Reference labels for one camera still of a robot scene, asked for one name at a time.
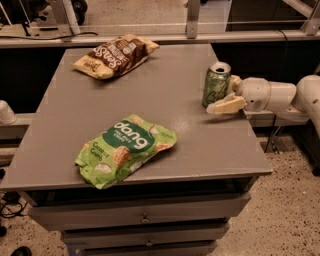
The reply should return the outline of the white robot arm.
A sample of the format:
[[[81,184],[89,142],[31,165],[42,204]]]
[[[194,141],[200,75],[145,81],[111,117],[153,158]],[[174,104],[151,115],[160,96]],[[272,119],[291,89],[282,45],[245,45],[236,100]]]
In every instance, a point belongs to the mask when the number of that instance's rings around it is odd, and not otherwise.
[[[227,92],[222,99],[206,107],[209,114],[234,114],[241,109],[251,112],[271,111],[280,118],[297,123],[311,120],[320,136],[318,75],[305,76],[297,85],[255,77],[240,79],[232,75]]]

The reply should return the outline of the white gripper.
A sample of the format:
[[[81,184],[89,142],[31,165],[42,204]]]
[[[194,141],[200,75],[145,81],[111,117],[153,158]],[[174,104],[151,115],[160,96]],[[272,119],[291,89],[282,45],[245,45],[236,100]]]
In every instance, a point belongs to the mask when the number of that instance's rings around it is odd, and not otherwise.
[[[206,108],[209,114],[233,114],[245,107],[247,111],[259,112],[267,106],[270,96],[270,84],[263,78],[249,77],[242,80],[231,75],[228,94]]]

